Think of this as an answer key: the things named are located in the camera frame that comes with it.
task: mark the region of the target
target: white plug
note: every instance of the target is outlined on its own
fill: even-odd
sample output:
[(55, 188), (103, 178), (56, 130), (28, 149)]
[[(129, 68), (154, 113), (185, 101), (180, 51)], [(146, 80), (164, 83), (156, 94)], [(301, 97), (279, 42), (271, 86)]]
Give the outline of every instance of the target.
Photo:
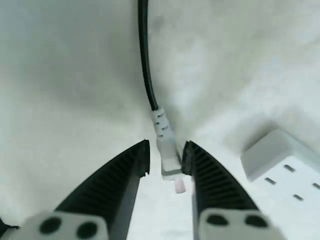
[(164, 180), (174, 181), (183, 176), (181, 156), (177, 149), (176, 135), (172, 131), (162, 107), (152, 112), (156, 132), (156, 146), (161, 156), (161, 175)]

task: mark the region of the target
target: white fabric surface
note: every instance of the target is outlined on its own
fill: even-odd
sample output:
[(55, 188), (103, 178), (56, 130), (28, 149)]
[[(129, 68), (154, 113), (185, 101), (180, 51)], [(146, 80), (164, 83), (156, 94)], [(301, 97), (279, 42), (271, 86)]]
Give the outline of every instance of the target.
[[(320, 153), (318, 0), (150, 0), (158, 101), (180, 138), (215, 156), (289, 240), (319, 239), (246, 180), (241, 152), (280, 127)], [(0, 4), (0, 216), (52, 210), (123, 150), (150, 139), (129, 240), (191, 240), (191, 186), (160, 174), (144, 91), (136, 0)]]

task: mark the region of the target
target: power cord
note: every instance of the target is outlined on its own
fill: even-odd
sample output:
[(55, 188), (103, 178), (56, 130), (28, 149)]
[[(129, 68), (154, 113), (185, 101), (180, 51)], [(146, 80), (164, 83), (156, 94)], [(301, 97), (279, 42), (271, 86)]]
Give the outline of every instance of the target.
[(149, 51), (148, 51), (148, 0), (138, 0), (138, 28), (142, 73), (145, 91), (149, 99), (152, 111), (158, 110), (158, 104), (152, 86)]

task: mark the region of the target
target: white power strip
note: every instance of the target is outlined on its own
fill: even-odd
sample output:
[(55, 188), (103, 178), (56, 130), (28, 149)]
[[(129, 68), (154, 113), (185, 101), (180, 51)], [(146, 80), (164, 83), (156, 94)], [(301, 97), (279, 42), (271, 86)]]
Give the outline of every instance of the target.
[(274, 130), (243, 153), (250, 182), (295, 210), (320, 203), (320, 157), (284, 131)]

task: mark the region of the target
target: power strip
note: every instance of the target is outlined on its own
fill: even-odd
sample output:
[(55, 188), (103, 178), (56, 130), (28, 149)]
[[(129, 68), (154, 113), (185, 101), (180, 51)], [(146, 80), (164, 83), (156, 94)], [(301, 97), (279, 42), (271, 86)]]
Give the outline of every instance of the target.
[(241, 156), (250, 182), (293, 210), (316, 211), (320, 203), (320, 157), (279, 129)]

